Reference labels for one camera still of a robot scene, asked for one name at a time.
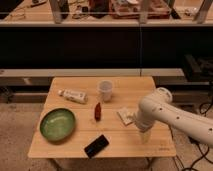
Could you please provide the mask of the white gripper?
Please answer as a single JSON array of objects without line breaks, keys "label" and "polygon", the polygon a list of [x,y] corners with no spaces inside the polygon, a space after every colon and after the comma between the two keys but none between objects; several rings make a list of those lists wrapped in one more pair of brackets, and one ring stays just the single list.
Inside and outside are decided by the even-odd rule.
[{"label": "white gripper", "polygon": [[134,115],[134,123],[136,127],[140,130],[139,135],[141,142],[146,143],[146,141],[149,141],[151,136],[151,128],[153,127],[155,120],[152,117],[143,113],[137,113]]}]

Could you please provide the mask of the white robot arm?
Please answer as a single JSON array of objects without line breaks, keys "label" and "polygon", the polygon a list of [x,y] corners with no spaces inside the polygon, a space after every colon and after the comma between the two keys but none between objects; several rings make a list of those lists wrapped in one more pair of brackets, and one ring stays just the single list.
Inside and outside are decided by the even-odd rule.
[{"label": "white robot arm", "polygon": [[137,128],[145,133],[155,121],[161,121],[213,148],[213,119],[174,107],[172,100],[171,92],[163,87],[144,96],[139,101],[138,112],[133,115]]}]

